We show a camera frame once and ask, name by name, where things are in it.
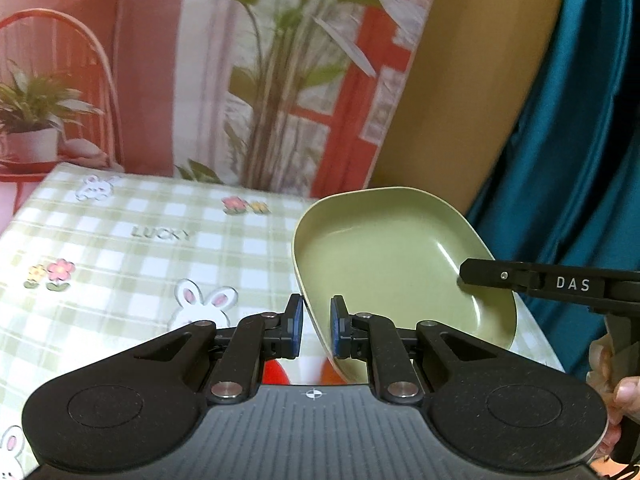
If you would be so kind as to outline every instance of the yellow flower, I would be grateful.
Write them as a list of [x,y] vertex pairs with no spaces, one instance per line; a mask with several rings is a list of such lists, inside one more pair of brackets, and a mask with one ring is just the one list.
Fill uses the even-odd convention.
[[47,269],[43,265],[36,265],[29,268],[29,275],[27,280],[30,282],[39,283],[47,275]]
[[251,202],[249,207],[258,215],[264,215],[269,212],[269,208],[264,202]]

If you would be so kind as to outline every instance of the teal curtain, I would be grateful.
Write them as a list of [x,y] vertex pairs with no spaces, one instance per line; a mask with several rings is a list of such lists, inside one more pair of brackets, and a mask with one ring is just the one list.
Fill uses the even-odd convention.
[[[468,214],[496,258],[639,268],[637,101],[631,134],[612,129],[632,22],[633,0],[564,0],[518,124]],[[602,316],[523,299],[565,370],[584,378]]]

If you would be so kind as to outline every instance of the cartoon flower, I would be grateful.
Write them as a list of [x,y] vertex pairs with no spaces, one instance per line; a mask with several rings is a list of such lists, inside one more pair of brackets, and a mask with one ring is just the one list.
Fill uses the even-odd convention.
[[47,275],[47,271],[42,265],[29,267],[27,281],[24,282],[24,288],[37,288],[42,279]]
[[229,196],[222,199],[225,205],[225,213],[228,215],[238,215],[246,213],[246,200],[242,200],[239,196]]
[[269,213],[269,208],[264,202],[251,202],[249,207],[253,209],[257,215],[266,215]]
[[74,270],[76,270],[76,266],[62,258],[47,267],[49,279],[52,282],[66,282],[66,280],[71,277],[71,273]]
[[39,283],[46,275],[47,271],[44,268],[44,265],[36,265],[29,268],[29,275],[27,276],[27,280],[29,280],[30,282]]

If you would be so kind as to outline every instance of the plant pot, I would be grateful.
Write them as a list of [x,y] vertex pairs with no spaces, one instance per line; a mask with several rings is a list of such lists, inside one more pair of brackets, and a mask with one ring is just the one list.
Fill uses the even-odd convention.
[[55,128],[7,134],[6,143],[9,154],[20,162],[51,162],[58,158],[58,131]]

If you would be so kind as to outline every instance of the checkered tablecloth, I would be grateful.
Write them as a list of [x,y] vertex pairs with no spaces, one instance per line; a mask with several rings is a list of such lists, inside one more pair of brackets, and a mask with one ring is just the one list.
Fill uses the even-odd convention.
[[[309,205],[58,166],[0,237],[0,435],[20,426],[26,399],[44,382],[187,319],[188,305],[176,296],[184,280],[190,285],[182,298],[202,300],[202,308],[220,306],[216,291],[237,291],[225,310],[231,326],[258,312],[282,312],[298,292],[290,242]],[[512,349],[561,368],[519,298]],[[291,382],[310,384],[324,359],[305,313],[301,358],[282,366]],[[24,471],[36,465],[28,446],[17,459]]]

